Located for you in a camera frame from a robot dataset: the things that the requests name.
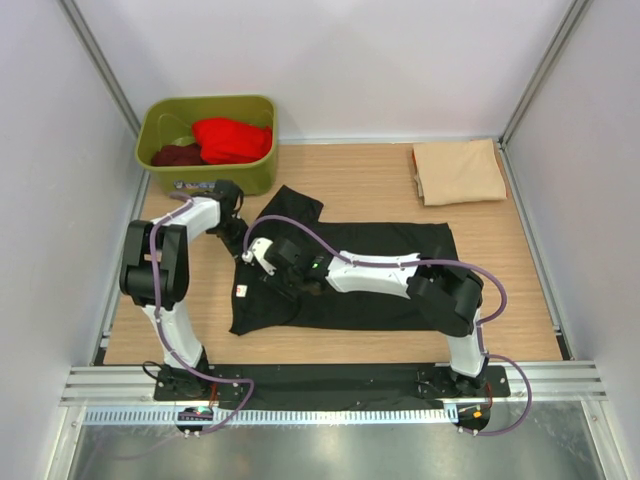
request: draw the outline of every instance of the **olive green container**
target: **olive green container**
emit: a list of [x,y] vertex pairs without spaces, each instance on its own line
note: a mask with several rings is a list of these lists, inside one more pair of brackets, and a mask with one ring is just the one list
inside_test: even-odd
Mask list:
[[[154,167],[151,159],[165,145],[186,146],[195,142],[191,125],[198,120],[226,117],[273,130],[271,150],[262,159],[241,165],[197,165],[188,167]],[[218,179],[232,180],[246,195],[269,191],[276,177],[278,123],[276,107],[260,95],[169,98],[153,105],[147,112],[136,158],[148,170],[162,191],[195,193],[210,190]]]

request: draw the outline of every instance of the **dark red cloth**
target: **dark red cloth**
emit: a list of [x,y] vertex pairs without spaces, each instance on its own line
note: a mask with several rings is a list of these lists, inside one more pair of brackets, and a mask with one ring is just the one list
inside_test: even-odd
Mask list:
[[202,160],[211,165],[251,163],[271,150],[270,127],[259,128],[229,118],[207,118],[191,127],[202,147]]
[[186,147],[165,145],[151,159],[154,167],[186,167],[206,165],[200,158],[200,145],[192,143]]

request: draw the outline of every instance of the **black t-shirt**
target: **black t-shirt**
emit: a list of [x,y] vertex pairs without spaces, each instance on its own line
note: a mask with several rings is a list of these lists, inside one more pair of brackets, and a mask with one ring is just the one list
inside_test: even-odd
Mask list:
[[[420,253],[426,258],[457,260],[453,235],[447,224],[322,223],[323,204],[283,186],[260,216],[284,215],[310,227],[336,250],[360,255],[399,256]],[[279,221],[266,221],[252,239],[286,237],[303,251],[322,253],[322,247],[300,229]],[[237,335],[273,325],[337,330],[433,330],[429,318],[412,302],[394,295],[371,292],[303,293],[290,301],[260,280],[259,266],[236,264],[231,294],[233,325]]]

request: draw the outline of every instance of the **folded beige cloth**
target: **folded beige cloth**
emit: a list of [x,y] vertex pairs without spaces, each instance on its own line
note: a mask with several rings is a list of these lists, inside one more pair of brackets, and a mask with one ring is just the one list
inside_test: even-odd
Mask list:
[[416,143],[413,158],[425,205],[507,198],[491,139]]

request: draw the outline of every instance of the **table surface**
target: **table surface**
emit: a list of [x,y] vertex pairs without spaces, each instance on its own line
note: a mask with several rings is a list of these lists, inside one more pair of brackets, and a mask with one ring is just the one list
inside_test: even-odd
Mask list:
[[[323,222],[448,222],[458,255],[483,266],[509,293],[506,312],[485,326],[493,353],[515,360],[560,360],[549,312],[515,203],[478,202],[425,207],[412,178],[410,144],[289,145],[279,148],[276,184],[266,195],[248,197],[242,209],[253,221],[286,184],[324,203]],[[152,182],[143,219],[162,216],[179,203]],[[191,282],[187,305],[193,329],[211,363],[396,363],[448,361],[438,332],[362,332],[270,327],[236,336],[230,294],[234,263],[222,242],[201,235],[189,247]],[[499,303],[495,288],[484,289],[483,311]],[[130,298],[120,299],[106,364],[162,361],[153,326]]]

